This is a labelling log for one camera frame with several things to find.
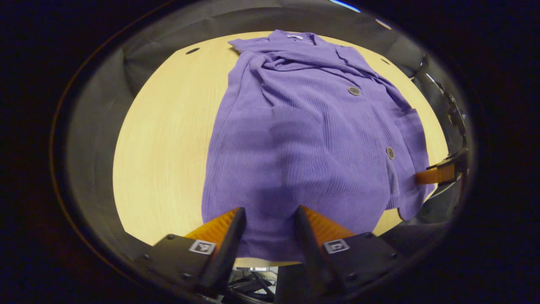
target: pocket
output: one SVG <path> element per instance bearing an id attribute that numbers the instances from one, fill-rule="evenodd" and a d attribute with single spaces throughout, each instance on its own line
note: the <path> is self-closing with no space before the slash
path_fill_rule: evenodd
<path id="1" fill-rule="evenodd" d="M 426 135 L 418 112 L 415 109 L 409 110 L 405 115 L 396 119 L 396 124 L 403 136 L 415 171 L 424 171 L 429 166 L 429 159 Z"/>

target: ribbed knit fabric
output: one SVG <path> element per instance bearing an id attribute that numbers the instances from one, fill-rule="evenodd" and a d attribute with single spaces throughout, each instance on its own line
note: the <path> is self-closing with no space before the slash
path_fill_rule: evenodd
<path id="1" fill-rule="evenodd" d="M 299 204 L 355 233 L 385 209 L 418 212 L 434 189 L 414 181 L 429 166 L 422 124 L 354 48 L 280 30 L 229 43 L 241 54 L 215 119 L 202 216 L 246 209 L 238 257 L 303 261 Z"/>

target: black background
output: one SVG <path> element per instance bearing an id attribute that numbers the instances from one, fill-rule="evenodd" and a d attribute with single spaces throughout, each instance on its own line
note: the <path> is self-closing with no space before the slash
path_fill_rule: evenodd
<path id="1" fill-rule="evenodd" d="M 165 1 L 3 2 L 2 183 L 4 294 L 10 302 L 156 302 L 89 251 L 63 218 L 52 189 L 52 117 L 77 68 L 116 32 Z M 362 1 L 461 67 L 485 113 L 489 147 L 466 212 L 445 244 L 384 302 L 538 302 L 538 26 L 531 2 Z"/>

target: button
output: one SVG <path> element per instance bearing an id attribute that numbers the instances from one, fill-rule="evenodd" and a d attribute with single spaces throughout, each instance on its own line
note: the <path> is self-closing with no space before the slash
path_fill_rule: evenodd
<path id="1" fill-rule="evenodd" d="M 391 147 L 386 148 L 386 154 L 388 154 L 388 157 L 390 157 L 391 160 L 393 160 L 396 155 L 394 154 L 394 149 Z"/>
<path id="2" fill-rule="evenodd" d="M 358 95 L 360 95 L 360 90 L 355 88 L 355 87 L 350 87 L 349 88 L 349 93 L 358 96 Z"/>

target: light wood surface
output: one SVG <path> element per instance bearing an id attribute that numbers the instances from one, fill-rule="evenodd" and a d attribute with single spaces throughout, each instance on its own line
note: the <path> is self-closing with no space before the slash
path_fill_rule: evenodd
<path id="1" fill-rule="evenodd" d="M 124 229 L 154 245 L 164 235 L 185 235 L 203 224 L 201 200 L 208 145 L 227 75 L 238 53 L 227 43 L 237 38 L 268 36 L 250 32 L 200 42 L 175 52 L 148 79 L 122 125 L 113 165 L 114 199 Z M 391 81 L 416 108 L 426 134 L 430 164 L 448 155 L 437 118 L 418 88 L 390 60 L 354 47 L 368 64 Z M 189 50 L 199 50 L 186 54 Z M 380 235 L 401 222 L 397 209 L 387 210 L 373 233 Z M 261 259 L 237 259 L 236 266 L 287 265 Z"/>

